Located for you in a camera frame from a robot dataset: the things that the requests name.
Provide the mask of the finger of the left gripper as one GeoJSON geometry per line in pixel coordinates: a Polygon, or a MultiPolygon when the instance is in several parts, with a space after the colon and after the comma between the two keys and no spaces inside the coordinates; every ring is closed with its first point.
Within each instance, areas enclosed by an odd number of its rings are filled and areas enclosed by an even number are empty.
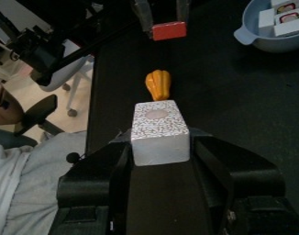
{"type": "Polygon", "coordinates": [[[149,0],[131,0],[131,6],[141,20],[142,31],[153,37],[154,17],[149,0]]]}
{"type": "Polygon", "coordinates": [[[187,22],[190,14],[191,0],[177,0],[177,19],[187,22]]]}

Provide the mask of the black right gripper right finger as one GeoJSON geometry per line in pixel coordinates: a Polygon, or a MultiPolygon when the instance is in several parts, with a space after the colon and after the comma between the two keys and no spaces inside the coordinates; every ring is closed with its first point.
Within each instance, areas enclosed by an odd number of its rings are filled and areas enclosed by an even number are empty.
{"type": "Polygon", "coordinates": [[[210,235],[299,235],[277,165],[253,151],[190,130],[191,160],[210,235]]]}

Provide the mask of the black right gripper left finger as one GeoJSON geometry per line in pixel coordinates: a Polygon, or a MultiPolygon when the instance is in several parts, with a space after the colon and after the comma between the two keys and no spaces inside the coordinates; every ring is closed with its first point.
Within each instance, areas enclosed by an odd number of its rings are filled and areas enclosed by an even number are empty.
{"type": "Polygon", "coordinates": [[[129,130],[91,155],[72,152],[60,177],[58,212],[48,235],[127,235],[133,171],[129,130]]]}

